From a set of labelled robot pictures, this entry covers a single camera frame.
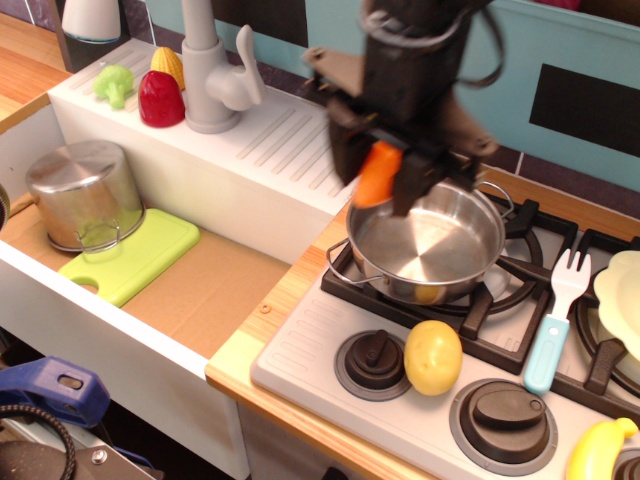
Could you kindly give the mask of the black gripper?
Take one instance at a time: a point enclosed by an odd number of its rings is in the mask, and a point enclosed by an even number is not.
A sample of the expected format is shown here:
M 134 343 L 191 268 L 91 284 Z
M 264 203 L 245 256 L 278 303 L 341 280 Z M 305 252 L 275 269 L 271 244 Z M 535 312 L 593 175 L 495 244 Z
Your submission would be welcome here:
M 393 216 L 406 217 L 445 179 L 476 184 L 482 161 L 497 149 L 454 94 L 469 30 L 382 25 L 367 33 L 361 56 L 321 47 L 304 54 L 313 71 L 309 95 L 326 109 L 333 166 L 344 186 L 376 142 L 402 151 Z

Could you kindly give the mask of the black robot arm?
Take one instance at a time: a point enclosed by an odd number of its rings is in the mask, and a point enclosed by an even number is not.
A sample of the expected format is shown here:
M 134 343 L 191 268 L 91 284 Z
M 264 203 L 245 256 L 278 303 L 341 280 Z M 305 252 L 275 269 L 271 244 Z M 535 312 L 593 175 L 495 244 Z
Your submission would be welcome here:
M 491 32 L 497 64 L 470 79 L 459 70 L 474 18 Z M 473 191 L 498 145 L 454 89 L 486 88 L 502 73 L 504 40 L 488 2 L 364 1 L 359 25 L 362 55 L 304 54 L 313 71 L 305 94 L 325 108 L 335 172 L 344 185 L 358 183 L 354 205 L 389 202 L 393 215 L 406 216 L 444 180 Z

